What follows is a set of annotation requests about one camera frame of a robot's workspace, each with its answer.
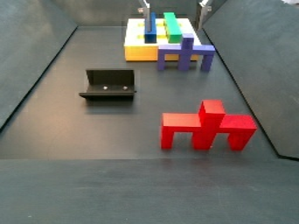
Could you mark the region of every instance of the black block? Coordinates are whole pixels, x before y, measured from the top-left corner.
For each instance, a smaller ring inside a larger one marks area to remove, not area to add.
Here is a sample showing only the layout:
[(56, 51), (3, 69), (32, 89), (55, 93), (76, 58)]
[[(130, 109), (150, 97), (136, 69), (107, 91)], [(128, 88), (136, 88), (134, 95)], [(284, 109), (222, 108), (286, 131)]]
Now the black block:
[(88, 69), (88, 90), (79, 93), (88, 100), (132, 98), (135, 96), (135, 70)]

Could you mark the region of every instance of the gray floor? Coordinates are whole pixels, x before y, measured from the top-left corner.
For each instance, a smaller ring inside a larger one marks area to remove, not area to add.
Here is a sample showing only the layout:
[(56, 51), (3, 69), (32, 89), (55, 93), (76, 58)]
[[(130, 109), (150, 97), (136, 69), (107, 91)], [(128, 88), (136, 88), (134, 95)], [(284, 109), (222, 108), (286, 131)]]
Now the gray floor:
[[(299, 165), (276, 158), (260, 130), (240, 153), (226, 136), (194, 151), (186, 134), (160, 150), (163, 112), (215, 98), (228, 113), (250, 110), (219, 57), (210, 73), (174, 62), (158, 73), (154, 62), (126, 63), (124, 31), (78, 29), (1, 133), (3, 223), (298, 223)], [(135, 69), (132, 104), (79, 97), (84, 70), (110, 67)]]
[[(158, 73), (155, 62), (126, 63), (124, 32), (120, 27), (79, 28), (0, 136), (0, 158), (240, 157), (228, 149), (226, 135), (210, 153), (192, 150), (190, 134), (178, 135), (172, 153), (160, 150), (163, 112), (196, 113), (203, 99), (222, 99), (228, 113), (250, 111), (219, 57), (210, 73), (200, 71), (200, 62), (187, 73), (170, 62)], [(134, 102), (87, 103), (79, 97), (88, 87), (86, 69), (126, 67), (135, 69)], [(274, 157), (260, 130), (242, 157)]]

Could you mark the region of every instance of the red toy block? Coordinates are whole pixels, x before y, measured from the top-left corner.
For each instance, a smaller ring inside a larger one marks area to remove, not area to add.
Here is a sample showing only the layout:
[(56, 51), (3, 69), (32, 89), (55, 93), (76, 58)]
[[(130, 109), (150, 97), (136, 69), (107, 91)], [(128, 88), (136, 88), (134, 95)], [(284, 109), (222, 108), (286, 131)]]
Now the red toy block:
[(206, 131), (194, 132), (191, 136), (192, 148), (195, 150), (208, 150), (216, 134), (218, 133), (207, 133)]
[(243, 151), (254, 133), (231, 133), (228, 135), (228, 145), (234, 151)]
[(219, 128), (224, 115), (226, 110), (220, 100), (204, 100), (202, 102), (199, 112), (200, 124), (207, 131), (215, 131)]
[(256, 129), (258, 126), (251, 115), (226, 115), (219, 126), (219, 133), (254, 133)]
[(198, 114), (167, 114), (162, 120), (162, 148), (171, 149), (174, 144), (174, 132), (196, 132), (202, 128)]
[(198, 114), (163, 114), (162, 148), (172, 148), (175, 132), (192, 133), (195, 150), (208, 150), (218, 133), (228, 133), (231, 149), (242, 151), (256, 129), (250, 115), (226, 115), (220, 100), (204, 100)]

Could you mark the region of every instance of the purple block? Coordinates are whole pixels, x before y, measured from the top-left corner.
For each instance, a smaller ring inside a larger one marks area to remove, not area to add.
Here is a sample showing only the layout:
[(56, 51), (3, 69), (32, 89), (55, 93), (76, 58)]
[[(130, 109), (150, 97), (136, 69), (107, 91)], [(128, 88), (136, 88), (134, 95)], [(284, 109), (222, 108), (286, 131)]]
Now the purple block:
[(180, 45), (159, 45), (158, 48), (158, 70), (164, 70), (164, 55), (179, 54), (179, 70), (188, 71), (194, 54), (203, 55), (200, 70), (211, 70), (215, 47), (212, 45), (194, 45), (191, 33), (182, 35)]

